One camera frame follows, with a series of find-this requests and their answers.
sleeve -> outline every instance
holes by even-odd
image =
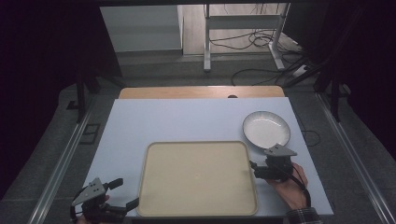
[[[289,224],[322,224],[317,210],[313,207],[291,210],[286,214]]]

round plate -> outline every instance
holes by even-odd
[[[280,116],[268,111],[257,111],[245,118],[244,134],[254,145],[270,148],[276,144],[285,146],[290,139],[290,128]]]

tray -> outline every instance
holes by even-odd
[[[153,143],[139,192],[142,217],[251,216],[257,196],[243,142]]]

wall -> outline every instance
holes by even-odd
[[[181,49],[177,6],[101,7],[116,52]]]

gray carpet floor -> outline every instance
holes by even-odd
[[[235,85],[241,86],[281,85],[286,79],[291,78],[279,77],[279,73],[270,72],[275,71],[276,68],[269,54],[217,55],[212,60],[210,73],[205,73],[203,70],[203,57],[185,57],[177,53],[164,55],[123,53],[119,55],[119,61],[123,77],[116,79],[129,87],[230,86],[232,81]],[[240,70],[251,68],[267,71],[246,71],[233,76]],[[312,88],[315,78],[308,78],[284,91],[290,98],[305,142],[334,211],[334,216],[322,219],[325,223],[334,224],[383,223],[320,106],[317,94]],[[44,217],[44,223],[68,223],[70,203],[84,183],[101,134],[106,127],[111,106],[120,93],[121,88],[118,85],[100,77],[98,80],[101,91],[98,94],[86,92],[87,101],[93,102],[88,125],[97,127],[98,135],[96,138],[89,134],[81,136],[80,144]],[[0,202],[1,223],[28,222],[57,161],[76,129],[78,112],[66,109],[70,101],[76,100],[77,91],[74,85],[61,92],[58,109],[52,122],[34,154]],[[340,99],[339,114],[350,141],[384,195],[390,211],[394,213],[396,211],[395,160],[355,115],[347,104],[347,98]],[[254,221],[265,223],[265,220]]]

